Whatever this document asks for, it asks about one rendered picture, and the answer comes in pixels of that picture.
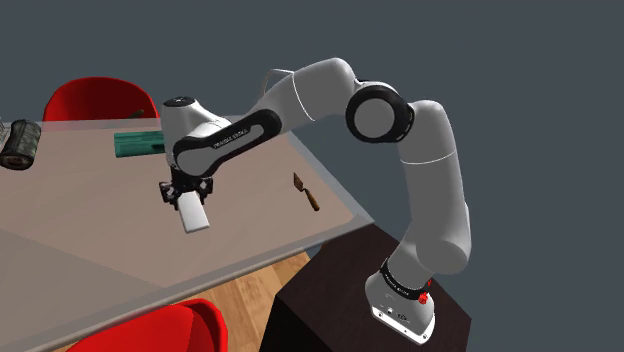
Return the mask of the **green flat box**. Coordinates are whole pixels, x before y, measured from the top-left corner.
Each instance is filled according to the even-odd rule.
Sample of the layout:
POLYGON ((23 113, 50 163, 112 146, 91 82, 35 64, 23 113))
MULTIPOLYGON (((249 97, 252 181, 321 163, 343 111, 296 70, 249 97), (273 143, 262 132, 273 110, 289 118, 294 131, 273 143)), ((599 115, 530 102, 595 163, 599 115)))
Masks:
POLYGON ((117 158, 163 154, 164 136, 161 131, 115 133, 114 149, 117 158))

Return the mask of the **white flat rectangular block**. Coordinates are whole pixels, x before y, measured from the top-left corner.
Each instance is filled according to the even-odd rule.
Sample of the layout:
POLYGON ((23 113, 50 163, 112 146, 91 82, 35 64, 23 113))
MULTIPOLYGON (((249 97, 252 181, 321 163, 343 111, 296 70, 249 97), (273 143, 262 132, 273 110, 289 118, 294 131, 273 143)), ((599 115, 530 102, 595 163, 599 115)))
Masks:
POLYGON ((187 234, 207 229, 210 226, 199 195, 195 191, 183 193, 177 199, 177 206, 187 234))

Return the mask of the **beige table with grey rim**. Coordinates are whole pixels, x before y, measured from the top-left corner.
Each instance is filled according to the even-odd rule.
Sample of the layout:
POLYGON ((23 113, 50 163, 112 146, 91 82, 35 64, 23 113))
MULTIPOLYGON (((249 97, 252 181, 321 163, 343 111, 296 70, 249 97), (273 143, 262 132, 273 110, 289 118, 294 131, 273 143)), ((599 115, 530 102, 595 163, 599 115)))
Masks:
POLYGON ((115 133, 158 125, 46 122, 31 168, 0 167, 0 352, 49 352, 371 221, 287 133, 219 168, 210 226, 187 234, 159 192, 165 157, 115 156, 115 133))

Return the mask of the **dark grey roll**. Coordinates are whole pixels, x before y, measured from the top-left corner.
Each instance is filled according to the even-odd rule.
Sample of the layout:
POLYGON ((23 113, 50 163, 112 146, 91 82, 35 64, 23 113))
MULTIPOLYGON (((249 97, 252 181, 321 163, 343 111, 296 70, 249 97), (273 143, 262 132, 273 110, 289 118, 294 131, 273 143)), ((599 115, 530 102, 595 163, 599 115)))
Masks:
POLYGON ((35 160, 41 133, 41 126, 34 121, 13 121, 8 140, 0 152, 0 166, 17 171, 29 169, 35 160))

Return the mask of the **red chair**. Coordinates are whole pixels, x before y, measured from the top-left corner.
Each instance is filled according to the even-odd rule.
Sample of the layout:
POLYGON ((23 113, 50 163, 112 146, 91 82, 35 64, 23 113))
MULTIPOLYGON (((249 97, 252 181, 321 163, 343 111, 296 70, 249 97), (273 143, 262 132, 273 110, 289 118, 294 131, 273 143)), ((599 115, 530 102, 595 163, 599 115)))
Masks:
POLYGON ((100 331, 67 352, 228 352, 228 329, 214 304, 191 299, 100 331))
POLYGON ((150 95, 138 85, 113 77, 71 80, 58 87, 45 106, 44 122, 158 118, 150 95))

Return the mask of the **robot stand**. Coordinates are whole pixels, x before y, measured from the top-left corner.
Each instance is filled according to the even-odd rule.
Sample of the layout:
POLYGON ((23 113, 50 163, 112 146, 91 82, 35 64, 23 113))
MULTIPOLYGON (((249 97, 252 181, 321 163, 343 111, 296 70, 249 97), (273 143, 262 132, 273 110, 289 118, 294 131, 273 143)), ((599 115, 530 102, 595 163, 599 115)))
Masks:
POLYGON ((365 281, 397 245, 375 225, 330 240, 276 294, 259 352, 467 352, 471 318, 437 282, 426 344, 373 318, 365 281))

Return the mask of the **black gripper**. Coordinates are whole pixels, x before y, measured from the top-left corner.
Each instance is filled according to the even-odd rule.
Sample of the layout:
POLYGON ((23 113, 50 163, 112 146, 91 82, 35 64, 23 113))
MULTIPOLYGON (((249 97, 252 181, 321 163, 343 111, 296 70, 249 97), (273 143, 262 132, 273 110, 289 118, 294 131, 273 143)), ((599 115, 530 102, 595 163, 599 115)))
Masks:
POLYGON ((179 191, 186 193, 196 191, 201 205, 205 204, 205 199, 213 192, 213 178, 204 176, 192 176, 172 167, 171 182, 160 182, 159 190, 164 203, 168 203, 178 210, 179 191))

